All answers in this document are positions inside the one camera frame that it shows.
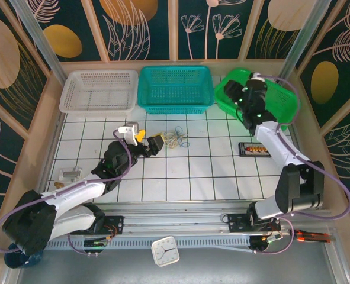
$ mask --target yellow circle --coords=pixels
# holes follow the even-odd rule
[[[18,42],[7,25],[0,20],[0,88],[10,87],[20,71]]]
[[[51,25],[43,33],[57,55],[73,58],[81,54],[80,38],[64,25]]]
[[[303,27],[316,0],[271,0],[268,21],[277,30],[295,31]]]
[[[100,0],[101,6],[114,21],[124,25],[133,25],[133,9],[130,0]],[[158,10],[158,0],[131,0],[139,17],[139,10],[142,11],[148,22],[155,16]],[[135,20],[135,25],[140,24],[140,20]]]
[[[335,93],[338,85],[339,73],[330,61],[322,61],[315,68],[312,75],[312,98],[317,104],[327,103]]]

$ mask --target teal basket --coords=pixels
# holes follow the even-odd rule
[[[213,102],[204,66],[153,66],[140,71],[138,105],[149,114],[202,114]]]

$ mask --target green basket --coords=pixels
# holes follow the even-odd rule
[[[221,83],[214,88],[214,98],[218,103],[218,107],[227,114],[238,118],[243,122],[242,113],[238,111],[236,115],[237,105],[224,93],[224,87],[229,80],[234,80],[242,84],[246,84],[251,71],[244,68],[232,70]],[[265,94],[265,109],[272,113],[279,123],[290,122],[297,111],[297,97],[291,91],[277,85],[276,83],[265,80],[268,90]]]

